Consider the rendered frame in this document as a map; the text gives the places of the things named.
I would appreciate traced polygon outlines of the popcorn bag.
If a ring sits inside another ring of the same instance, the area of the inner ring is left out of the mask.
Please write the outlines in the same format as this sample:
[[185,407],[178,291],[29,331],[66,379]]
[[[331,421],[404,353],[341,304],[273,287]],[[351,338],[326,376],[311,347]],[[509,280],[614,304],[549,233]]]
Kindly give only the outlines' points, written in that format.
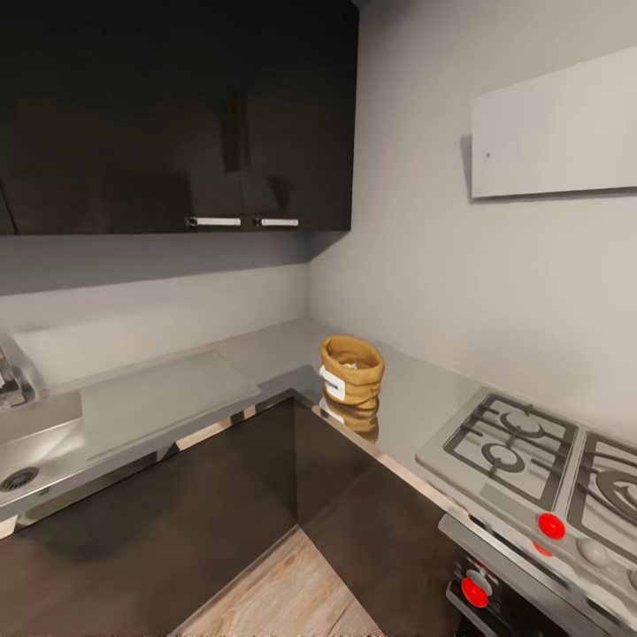
[[360,409],[376,406],[385,371],[376,348],[350,335],[332,335],[321,342],[320,354],[319,374],[330,399]]

